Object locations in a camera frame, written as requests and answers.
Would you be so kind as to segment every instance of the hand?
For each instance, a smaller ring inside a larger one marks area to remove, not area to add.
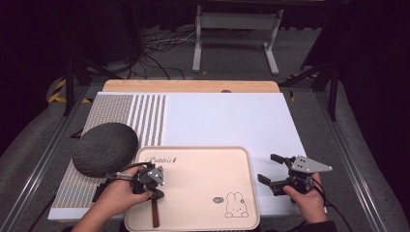
[[[124,172],[135,175],[144,168],[144,166],[137,166]],[[110,218],[123,214],[130,207],[148,200],[151,195],[151,191],[142,194],[132,193],[129,181],[113,181],[106,187],[94,206],[88,210],[72,231],[103,231],[106,222]]]
[[[144,166],[137,166],[124,171],[124,173],[135,175],[139,170],[144,168]],[[111,182],[106,187],[93,207],[99,207],[101,210],[106,211],[108,216],[113,217],[123,214],[133,205],[146,201],[151,195],[151,191],[134,194],[132,193],[130,182],[117,180]]]
[[[318,173],[313,173],[312,178],[319,184],[321,183]],[[310,192],[301,194],[294,188],[285,186],[283,191],[296,202],[306,223],[318,223],[328,220],[325,214],[323,198],[316,189],[313,188]]]

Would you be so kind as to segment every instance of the table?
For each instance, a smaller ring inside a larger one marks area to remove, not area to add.
[[[223,90],[233,93],[221,93]],[[113,98],[121,99],[121,104]],[[243,146],[249,151],[254,178],[256,173],[273,181],[287,177],[287,168],[271,161],[271,153],[306,155],[283,94],[272,81],[109,80],[94,101],[84,132],[112,121],[135,129],[141,148]],[[261,216],[298,214],[287,196],[273,196],[254,180]],[[80,219],[92,205],[89,195],[101,182],[103,179],[82,176],[70,164],[48,219]]]

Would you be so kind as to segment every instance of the tray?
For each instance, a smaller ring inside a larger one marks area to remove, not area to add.
[[[158,200],[160,227],[151,201],[130,208],[130,231],[251,230],[259,223],[249,154],[242,147],[144,147],[137,162],[163,167],[165,197]]]

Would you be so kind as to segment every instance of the silver metal plate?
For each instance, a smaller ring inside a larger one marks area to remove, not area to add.
[[[163,181],[163,167],[162,166],[159,166],[149,171],[148,176],[151,177],[151,179],[153,179],[155,182],[163,186],[164,181]]]
[[[292,170],[303,173],[332,171],[333,168],[321,162],[306,157],[296,157],[292,165]]]

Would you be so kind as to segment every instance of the round cushion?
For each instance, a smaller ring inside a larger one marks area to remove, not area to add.
[[[105,177],[131,163],[138,149],[135,131],[120,123],[98,125],[85,132],[73,151],[73,164],[83,175]]]

